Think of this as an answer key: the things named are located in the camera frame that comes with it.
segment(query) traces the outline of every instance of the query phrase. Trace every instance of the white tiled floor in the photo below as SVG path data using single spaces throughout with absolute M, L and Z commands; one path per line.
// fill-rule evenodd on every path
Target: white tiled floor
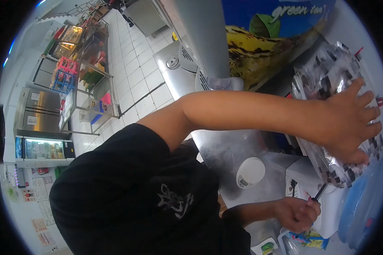
M 145 37 L 137 27 L 129 27 L 122 15 L 115 9 L 112 9 L 104 19 L 109 23 L 109 72 L 114 76 L 120 109 L 125 112 L 134 102 L 164 82 L 153 59 L 153 54 L 172 43 L 172 30 L 167 28 L 157 33 L 156 38 Z M 125 126 L 135 123 L 152 111 L 161 109 L 172 102 L 174 102 L 173 97 L 167 85 L 164 84 L 139 101 L 120 119 L 111 119 L 105 123 L 100 129 L 99 136 L 73 134 L 76 156 L 94 150 Z M 89 123 L 79 122 L 78 112 L 76 110 L 71 118 L 74 130 L 90 132 Z

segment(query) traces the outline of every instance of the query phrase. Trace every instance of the black t-shirt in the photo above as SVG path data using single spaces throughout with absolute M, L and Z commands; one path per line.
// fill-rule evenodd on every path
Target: black t-shirt
M 77 157 L 50 202 L 75 254 L 250 254 L 250 234 L 219 217 L 217 191 L 205 165 L 132 124 Z

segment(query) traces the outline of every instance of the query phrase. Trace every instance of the graphic print on shirt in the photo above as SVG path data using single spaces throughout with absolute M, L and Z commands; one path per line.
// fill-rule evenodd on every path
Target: graphic print on shirt
M 161 199 L 158 206 L 164 205 L 163 210 L 173 209 L 175 211 L 174 215 L 181 219 L 186 213 L 188 206 L 193 203 L 193 195 L 189 193 L 185 198 L 179 197 L 176 193 L 170 191 L 166 184 L 162 184 L 160 190 L 162 194 L 158 194 Z

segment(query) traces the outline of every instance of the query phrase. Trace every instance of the digital kitchen scale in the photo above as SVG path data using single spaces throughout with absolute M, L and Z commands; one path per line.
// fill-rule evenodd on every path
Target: digital kitchen scale
M 244 160 L 237 171 L 236 182 L 240 188 L 251 188 L 259 183 L 266 174 L 266 166 L 257 157 Z

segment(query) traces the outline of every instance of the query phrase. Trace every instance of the glass display case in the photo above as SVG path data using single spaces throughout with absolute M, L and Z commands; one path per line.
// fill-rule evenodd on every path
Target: glass display case
M 62 141 L 28 139 L 24 140 L 25 159 L 64 159 Z
M 16 136 L 16 162 L 23 167 L 68 166 L 75 158 L 71 140 Z
M 69 57 L 79 42 L 82 30 L 82 27 L 68 26 L 54 44 L 52 48 L 53 52 L 50 52 L 50 54 L 57 58 Z

